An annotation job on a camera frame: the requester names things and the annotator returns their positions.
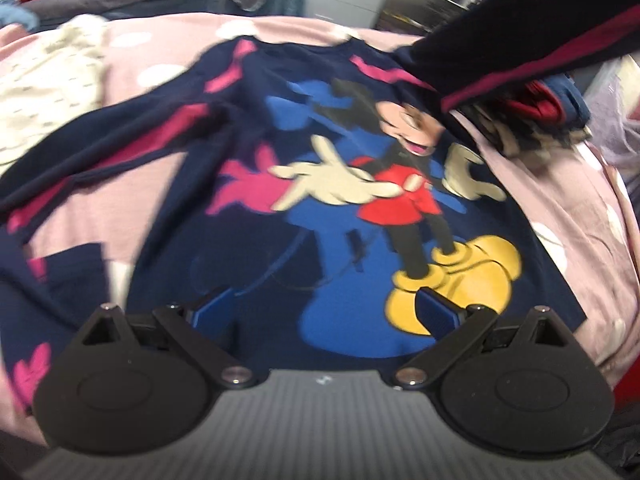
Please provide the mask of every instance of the sleeve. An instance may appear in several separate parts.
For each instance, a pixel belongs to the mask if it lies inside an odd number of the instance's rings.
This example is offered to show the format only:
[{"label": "sleeve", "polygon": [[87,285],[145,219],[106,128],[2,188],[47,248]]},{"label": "sleeve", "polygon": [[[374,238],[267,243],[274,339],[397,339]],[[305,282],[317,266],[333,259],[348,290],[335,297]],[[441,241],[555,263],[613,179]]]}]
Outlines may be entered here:
[{"label": "sleeve", "polygon": [[485,0],[399,60],[443,111],[640,50],[640,0]]}]

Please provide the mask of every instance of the white cartoon glove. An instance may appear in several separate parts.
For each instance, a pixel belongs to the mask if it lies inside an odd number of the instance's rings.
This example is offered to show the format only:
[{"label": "white cartoon glove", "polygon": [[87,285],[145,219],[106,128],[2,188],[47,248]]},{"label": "white cartoon glove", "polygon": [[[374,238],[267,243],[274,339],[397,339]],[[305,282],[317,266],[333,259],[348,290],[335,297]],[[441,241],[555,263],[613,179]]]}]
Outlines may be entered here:
[{"label": "white cartoon glove", "polygon": [[502,202],[505,192],[495,184],[474,180],[469,173],[469,164],[484,164],[482,158],[461,144],[452,144],[444,164],[442,185],[455,195],[468,200],[478,200],[486,195]]},{"label": "white cartoon glove", "polygon": [[307,196],[329,205],[366,204],[376,198],[391,198],[403,193],[398,184],[376,182],[364,170],[350,168],[326,137],[314,135],[311,144],[320,163],[293,162],[288,166],[271,166],[269,172],[278,178],[294,180],[292,186],[271,206],[286,211]]}]

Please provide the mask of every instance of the pink hand silhouette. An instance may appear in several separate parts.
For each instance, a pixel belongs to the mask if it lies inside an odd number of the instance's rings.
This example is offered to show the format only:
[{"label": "pink hand silhouette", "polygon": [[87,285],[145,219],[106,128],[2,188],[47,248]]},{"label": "pink hand silhouette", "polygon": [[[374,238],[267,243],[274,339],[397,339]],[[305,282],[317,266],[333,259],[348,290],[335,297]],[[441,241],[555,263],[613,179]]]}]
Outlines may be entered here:
[{"label": "pink hand silhouette", "polygon": [[239,203],[257,213],[273,213],[271,206],[284,195],[291,181],[280,179],[269,173],[269,168],[279,162],[268,144],[261,144],[255,150],[257,173],[249,170],[238,160],[226,161],[220,175],[232,177],[213,196],[206,210],[207,215],[216,215],[224,208]]},{"label": "pink hand silhouette", "polygon": [[25,407],[31,406],[33,394],[36,393],[40,380],[49,371],[50,358],[51,346],[49,346],[49,343],[42,343],[36,346],[28,364],[23,360],[15,364],[15,395],[18,397],[17,400],[20,400]]}]

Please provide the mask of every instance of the navy blue fabric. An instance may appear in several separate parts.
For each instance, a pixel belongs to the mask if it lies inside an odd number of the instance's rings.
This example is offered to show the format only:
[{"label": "navy blue fabric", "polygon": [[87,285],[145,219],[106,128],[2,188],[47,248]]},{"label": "navy blue fabric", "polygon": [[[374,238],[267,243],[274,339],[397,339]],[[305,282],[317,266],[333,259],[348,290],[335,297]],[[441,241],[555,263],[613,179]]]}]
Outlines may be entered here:
[{"label": "navy blue fabric", "polygon": [[[410,79],[389,54],[359,40],[325,48],[241,38],[212,48],[150,94],[51,134],[0,180],[7,217],[66,178],[36,214],[10,222],[14,234],[0,232],[8,369],[42,342],[55,355],[106,298],[95,246],[74,253],[92,262],[82,274],[54,265],[69,251],[50,258],[49,281],[40,282],[20,244],[73,189],[175,151],[186,157],[140,251],[127,310],[148,312],[231,286],[228,350],[259,374],[396,368],[433,343],[403,324],[398,306],[413,301],[408,288],[445,274],[458,288],[437,290],[457,301],[480,294],[512,316],[548,304],[577,328],[584,313],[518,205],[453,116],[434,111],[430,119],[419,82]],[[166,144],[95,166],[185,105],[205,113]],[[431,140],[402,144],[398,135]],[[307,180],[331,164],[344,171]],[[484,186],[476,196],[450,190],[451,172],[465,171]],[[354,189],[370,195],[352,196]],[[389,189],[396,195],[383,198]],[[452,247],[454,256],[443,256]],[[453,260],[463,262],[460,272]],[[467,296],[456,296],[460,290]]]}]

